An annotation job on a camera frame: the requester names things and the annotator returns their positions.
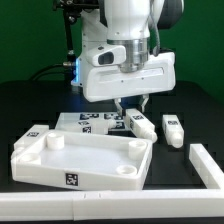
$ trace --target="white wall piece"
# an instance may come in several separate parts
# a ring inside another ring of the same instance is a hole
[[[116,136],[45,132],[11,160],[16,181],[76,190],[141,190],[152,157],[152,142]]]
[[[124,121],[137,138],[149,139],[153,143],[157,141],[155,125],[137,109],[127,109]]]
[[[14,144],[14,150],[26,148],[48,130],[48,125],[34,125]]]
[[[192,144],[189,157],[208,189],[224,190],[224,174],[203,145]]]
[[[184,144],[184,130],[176,115],[163,115],[163,131],[168,145],[180,148]]]
[[[63,131],[92,133],[107,135],[110,129],[114,129],[117,122],[114,119],[92,118],[87,120],[79,120],[76,122],[67,122],[61,124],[59,129]]]
[[[109,127],[107,127],[107,124],[102,122],[102,126],[100,125],[100,129],[97,130],[97,132],[95,134],[107,134],[105,133],[108,132],[108,128],[111,128],[110,131],[127,131],[129,130],[129,128],[125,125],[123,117],[119,116],[118,113],[116,112],[105,112],[105,113],[99,113],[99,112],[88,112],[88,113],[61,113],[56,127],[56,130],[63,130],[63,131],[74,131],[74,132],[87,132],[88,129],[85,130],[81,130],[80,129],[80,125],[75,125],[77,122],[87,122],[86,125],[83,125],[83,127],[90,127],[90,122],[89,121],[93,121],[93,119],[100,119],[100,120],[112,120],[112,124],[111,121],[109,121],[108,125]]]

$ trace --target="black sticker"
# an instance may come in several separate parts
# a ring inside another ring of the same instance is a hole
[[[28,134],[27,134],[27,136],[28,137],[37,137],[39,135],[39,132],[29,132]]]
[[[168,121],[168,124],[169,125],[178,125],[178,122],[177,121]]]
[[[89,125],[89,122],[87,121],[81,121],[81,122],[78,122],[81,126],[85,126],[85,125]]]
[[[133,130],[134,129],[134,121],[130,119],[130,128]]]
[[[80,120],[88,120],[90,118],[99,118],[99,114],[80,114]]]
[[[79,186],[78,174],[66,173],[66,185]]]
[[[142,117],[142,115],[138,115],[138,116],[132,116],[135,120],[143,120],[144,117]]]
[[[116,121],[121,121],[123,120],[121,116],[118,114],[104,114],[104,119],[109,120],[109,119],[114,119]]]
[[[122,122],[122,121],[117,121],[117,123],[116,123],[116,127],[113,128],[113,129],[125,129],[124,122]]]
[[[83,133],[91,133],[91,127],[84,127],[84,128],[82,129],[82,132],[83,132]]]

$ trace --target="black cable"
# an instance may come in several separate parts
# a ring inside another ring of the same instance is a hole
[[[38,81],[40,78],[47,76],[47,75],[65,75],[64,71],[61,72],[46,72],[43,74],[39,74],[39,76],[37,76],[35,79],[33,79],[32,81]]]
[[[34,73],[30,78],[29,78],[29,81],[33,81],[35,80],[41,73],[43,72],[46,72],[50,69],[53,69],[53,68],[61,68],[63,67],[63,64],[54,64],[54,65],[49,65],[49,66],[46,66],[45,68],[42,68],[40,69],[39,71],[37,71],[36,73]]]

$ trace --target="green backdrop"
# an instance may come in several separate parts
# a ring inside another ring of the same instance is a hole
[[[223,0],[185,0],[181,21],[160,33],[162,46],[176,51],[177,80],[196,82],[224,103],[223,9]],[[80,23],[73,33],[79,54]],[[0,82],[26,80],[66,53],[62,12],[52,11],[52,0],[0,0]]]

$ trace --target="black mount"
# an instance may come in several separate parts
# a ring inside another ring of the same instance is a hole
[[[94,9],[98,9],[99,4],[98,0],[53,0],[53,10],[57,9],[63,10],[65,33],[66,33],[66,42],[67,42],[67,63],[73,64],[76,60],[76,55],[74,52],[73,41],[72,41],[72,31],[71,26],[74,25],[77,20],[81,17],[82,10],[86,12],[91,12]],[[71,66],[70,75],[66,76],[70,82],[73,79],[73,71],[75,67]]]

